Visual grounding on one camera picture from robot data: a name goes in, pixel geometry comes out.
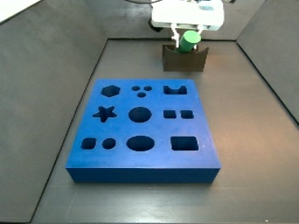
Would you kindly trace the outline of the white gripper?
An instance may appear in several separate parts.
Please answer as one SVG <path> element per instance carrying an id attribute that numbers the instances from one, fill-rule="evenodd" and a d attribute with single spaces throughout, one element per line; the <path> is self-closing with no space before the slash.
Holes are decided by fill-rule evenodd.
<path id="1" fill-rule="evenodd" d="M 175 47 L 180 47 L 179 29 L 216 31 L 224 23 L 222 0 L 163 0 L 152 4 L 154 27 L 170 28 Z"/>

